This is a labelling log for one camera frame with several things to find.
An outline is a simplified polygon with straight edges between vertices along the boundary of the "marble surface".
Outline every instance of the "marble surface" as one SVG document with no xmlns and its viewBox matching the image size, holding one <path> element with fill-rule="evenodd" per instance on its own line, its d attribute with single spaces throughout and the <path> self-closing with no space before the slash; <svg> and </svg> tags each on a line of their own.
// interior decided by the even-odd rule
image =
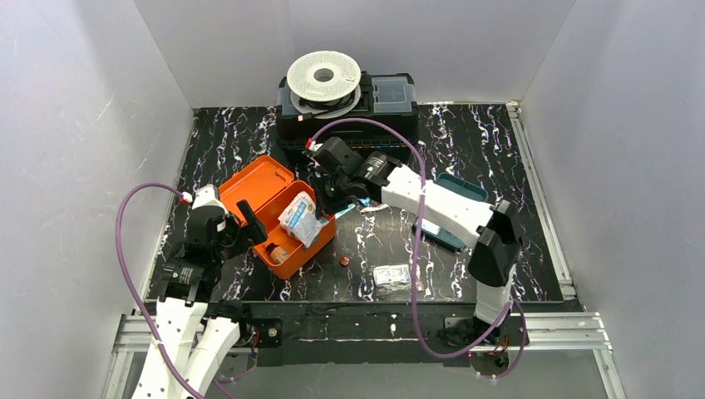
<svg viewBox="0 0 705 399">
<path fill-rule="evenodd" d="M 452 173 L 487 190 L 491 203 L 505 198 L 518 204 L 525 247 L 513 286 L 515 295 L 522 301 L 562 301 L 506 107 L 420 106 L 420 112 L 417 148 L 425 157 L 429 178 Z M 312 166 L 287 161 L 275 144 L 275 129 L 271 107 L 197 110 L 179 190 L 193 192 L 208 183 L 220 185 L 264 154 L 286 165 L 297 179 L 306 180 Z M 416 161 L 409 165 L 418 170 Z M 400 209 L 361 214 L 360 208 L 338 219 L 336 239 L 290 280 L 278 279 L 251 250 L 231 259 L 223 268 L 214 299 L 408 301 L 408 288 L 383 292 L 375 286 L 372 271 L 377 266 L 409 264 L 414 215 Z M 175 203 L 156 260 L 156 278 L 184 236 L 188 217 L 188 209 Z M 476 282 L 466 271 L 467 251 L 452 253 L 424 241 L 419 254 L 419 300 L 475 300 Z M 342 256 L 350 258 L 347 268 L 339 265 Z"/>
</svg>

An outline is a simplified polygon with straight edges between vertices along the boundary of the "orange lid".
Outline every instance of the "orange lid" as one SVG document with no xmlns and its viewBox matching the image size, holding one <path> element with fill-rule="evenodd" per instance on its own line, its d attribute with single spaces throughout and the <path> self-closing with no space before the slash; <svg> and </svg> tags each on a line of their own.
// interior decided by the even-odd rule
<svg viewBox="0 0 705 399">
<path fill-rule="evenodd" d="M 220 186 L 220 202 L 244 221 L 237 203 L 247 200 L 254 212 L 293 182 L 293 173 L 274 158 L 261 155 Z"/>
</svg>

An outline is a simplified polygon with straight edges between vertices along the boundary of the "black marble tabletop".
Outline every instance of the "black marble tabletop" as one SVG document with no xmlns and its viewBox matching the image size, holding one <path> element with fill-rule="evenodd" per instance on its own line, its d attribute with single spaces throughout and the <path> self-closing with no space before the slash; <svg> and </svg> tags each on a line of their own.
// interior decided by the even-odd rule
<svg viewBox="0 0 705 399">
<path fill-rule="evenodd" d="M 425 157 L 429 178 L 452 173 L 487 190 L 488 202 L 505 198 L 518 204 L 525 246 L 513 286 L 515 296 L 522 301 L 562 301 L 506 107 L 450 105 L 419 109 L 417 148 Z M 271 107 L 197 110 L 179 190 L 193 192 L 208 183 L 221 185 L 264 154 L 286 165 L 297 179 L 306 180 L 311 165 L 287 161 L 275 144 L 274 120 L 275 109 Z M 409 165 L 418 169 L 414 160 Z M 277 278 L 252 250 L 231 259 L 223 268 L 214 299 L 408 301 L 408 288 L 391 293 L 377 289 L 372 271 L 377 266 L 410 263 L 414 215 L 393 208 L 361 214 L 361 208 L 359 205 L 340 217 L 334 241 L 289 280 Z M 165 257 L 184 236 L 188 217 L 188 208 L 175 201 L 153 282 L 163 269 Z M 476 283 L 466 271 L 467 251 L 453 253 L 425 240 L 419 254 L 420 301 L 475 300 Z M 350 258 L 346 268 L 339 265 L 342 256 Z"/>
</svg>

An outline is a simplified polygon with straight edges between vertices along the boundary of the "open orange container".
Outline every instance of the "open orange container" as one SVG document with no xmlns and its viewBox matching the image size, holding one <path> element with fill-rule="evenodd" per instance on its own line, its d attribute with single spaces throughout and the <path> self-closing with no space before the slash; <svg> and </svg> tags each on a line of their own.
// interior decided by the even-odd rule
<svg viewBox="0 0 705 399">
<path fill-rule="evenodd" d="M 316 195 L 311 186 L 301 180 L 294 180 L 293 173 L 270 156 L 262 155 L 257 158 L 223 183 L 219 191 L 220 201 L 225 208 L 240 220 L 244 221 L 244 217 L 236 204 L 240 200 L 249 202 L 257 219 L 267 229 L 268 235 L 267 241 L 255 246 L 254 251 L 281 279 L 290 278 L 335 237 L 335 215 L 328 217 L 328 224 L 321 229 L 309 249 L 279 226 L 278 217 L 298 193 L 304 191 L 314 201 Z M 272 263 L 265 251 L 271 243 L 280 245 L 289 253 L 289 257 L 281 264 Z"/>
</svg>

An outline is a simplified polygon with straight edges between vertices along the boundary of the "spool center hole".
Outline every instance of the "spool center hole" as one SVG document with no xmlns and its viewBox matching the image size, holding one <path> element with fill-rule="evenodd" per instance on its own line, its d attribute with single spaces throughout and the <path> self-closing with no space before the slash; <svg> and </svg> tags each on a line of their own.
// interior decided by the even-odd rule
<svg viewBox="0 0 705 399">
<path fill-rule="evenodd" d="M 330 81 L 333 79 L 333 71 L 328 68 L 321 68 L 313 73 L 313 79 L 317 81 Z"/>
</svg>

